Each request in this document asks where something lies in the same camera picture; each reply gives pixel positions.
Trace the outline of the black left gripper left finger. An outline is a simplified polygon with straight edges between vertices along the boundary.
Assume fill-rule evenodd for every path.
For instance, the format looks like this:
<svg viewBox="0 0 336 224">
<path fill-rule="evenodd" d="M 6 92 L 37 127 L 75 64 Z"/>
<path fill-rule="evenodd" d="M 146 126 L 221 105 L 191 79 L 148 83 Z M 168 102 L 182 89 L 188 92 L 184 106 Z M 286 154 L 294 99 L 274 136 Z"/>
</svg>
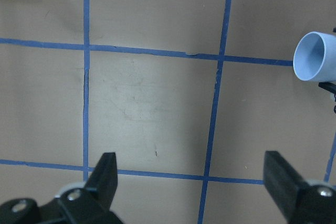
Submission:
<svg viewBox="0 0 336 224">
<path fill-rule="evenodd" d="M 38 206 L 32 198 L 1 204 L 1 223 L 122 223 L 110 210 L 118 186 L 115 153 L 103 153 L 82 187 L 74 187 Z"/>
</svg>

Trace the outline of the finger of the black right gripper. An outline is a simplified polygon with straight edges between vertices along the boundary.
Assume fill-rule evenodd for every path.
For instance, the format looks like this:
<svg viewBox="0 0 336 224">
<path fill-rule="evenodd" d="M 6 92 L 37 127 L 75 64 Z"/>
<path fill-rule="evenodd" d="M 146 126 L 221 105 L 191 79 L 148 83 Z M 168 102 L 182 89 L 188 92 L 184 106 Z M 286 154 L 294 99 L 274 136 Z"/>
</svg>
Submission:
<svg viewBox="0 0 336 224">
<path fill-rule="evenodd" d="M 336 100 L 336 85 L 331 82 L 319 82 L 318 87 L 328 91 L 333 101 Z"/>
</svg>

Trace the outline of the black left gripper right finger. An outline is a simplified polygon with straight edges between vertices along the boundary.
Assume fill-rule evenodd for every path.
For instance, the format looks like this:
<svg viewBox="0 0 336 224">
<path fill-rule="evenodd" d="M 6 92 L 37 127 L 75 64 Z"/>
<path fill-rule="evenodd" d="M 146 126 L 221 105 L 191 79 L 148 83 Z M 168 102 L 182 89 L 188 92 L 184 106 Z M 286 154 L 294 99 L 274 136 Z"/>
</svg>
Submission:
<svg viewBox="0 0 336 224">
<path fill-rule="evenodd" d="M 287 223 L 335 223 L 335 189 L 303 178 L 277 151 L 265 151 L 263 182 Z"/>
</svg>

